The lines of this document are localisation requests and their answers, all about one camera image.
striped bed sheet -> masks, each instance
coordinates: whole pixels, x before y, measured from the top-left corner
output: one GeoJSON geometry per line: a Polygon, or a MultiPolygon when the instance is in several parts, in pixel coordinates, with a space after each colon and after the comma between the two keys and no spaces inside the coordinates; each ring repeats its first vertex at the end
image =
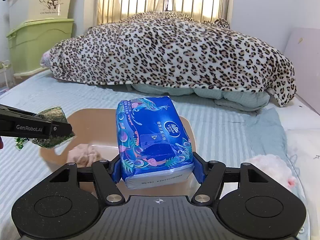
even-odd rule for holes
{"type": "MultiPolygon", "coordinates": [[[[125,85],[98,87],[57,81],[48,70],[9,90],[0,97],[0,104],[34,113],[61,106],[66,116],[69,116],[84,108],[115,109],[120,100],[148,96],[152,95],[135,90],[128,91],[125,85]]],[[[271,123],[278,127],[279,133],[268,137],[265,136],[268,133],[267,126],[265,130],[256,129],[255,125],[262,120],[262,115],[257,116],[256,112],[247,114],[233,111],[215,105],[213,100],[196,95],[171,96],[171,99],[178,114],[190,122],[196,139],[197,152],[206,161],[218,160],[226,166],[239,167],[241,162],[257,154],[273,153],[285,160],[294,172],[286,157],[285,133],[274,109],[268,110],[266,118],[274,118],[271,123]],[[261,132],[261,138],[265,140],[259,142],[252,136],[257,131],[261,132]]],[[[0,239],[15,240],[19,238],[19,234],[11,220],[13,203],[48,176],[51,170],[39,156],[38,146],[27,143],[21,151],[18,151],[14,147],[13,138],[5,137],[3,141],[4,149],[0,151],[0,239]]],[[[293,192],[305,201],[300,183],[293,192]]],[[[308,218],[298,237],[301,240],[309,239],[308,218]]]]}

metal screw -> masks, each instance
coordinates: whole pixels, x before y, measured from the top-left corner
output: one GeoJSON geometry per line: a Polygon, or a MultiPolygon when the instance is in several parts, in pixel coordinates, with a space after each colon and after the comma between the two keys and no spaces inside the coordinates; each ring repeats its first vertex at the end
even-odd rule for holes
{"type": "Polygon", "coordinates": [[[200,203],[205,203],[210,200],[210,197],[204,194],[196,195],[195,196],[195,201],[200,202],[200,203]]]}
{"type": "Polygon", "coordinates": [[[118,194],[111,194],[109,196],[107,196],[106,200],[108,200],[109,202],[119,202],[122,199],[122,197],[118,194]]]}

blue tissue pack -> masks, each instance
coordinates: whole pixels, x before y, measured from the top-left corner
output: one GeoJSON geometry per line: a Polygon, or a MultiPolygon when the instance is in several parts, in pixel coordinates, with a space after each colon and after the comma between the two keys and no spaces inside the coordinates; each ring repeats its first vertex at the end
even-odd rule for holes
{"type": "Polygon", "coordinates": [[[122,179],[129,189],[173,184],[191,174],[190,139],[168,96],[122,100],[116,127],[122,179]]]}

pink board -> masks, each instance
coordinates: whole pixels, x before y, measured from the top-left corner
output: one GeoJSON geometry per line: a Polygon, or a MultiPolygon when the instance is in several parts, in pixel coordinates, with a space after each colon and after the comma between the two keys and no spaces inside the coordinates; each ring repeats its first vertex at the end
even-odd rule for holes
{"type": "Polygon", "coordinates": [[[297,94],[320,113],[320,29],[294,28],[284,55],[294,65],[297,94]]]}

leopard print blanket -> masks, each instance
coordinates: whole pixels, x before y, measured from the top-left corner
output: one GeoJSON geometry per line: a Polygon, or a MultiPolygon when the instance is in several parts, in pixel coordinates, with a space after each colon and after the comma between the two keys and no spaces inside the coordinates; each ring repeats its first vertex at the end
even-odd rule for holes
{"type": "Polygon", "coordinates": [[[50,50],[57,79],[94,85],[149,84],[271,92],[280,106],[295,95],[292,63],[277,49],[177,12],[135,14],[91,27],[50,50]]]}

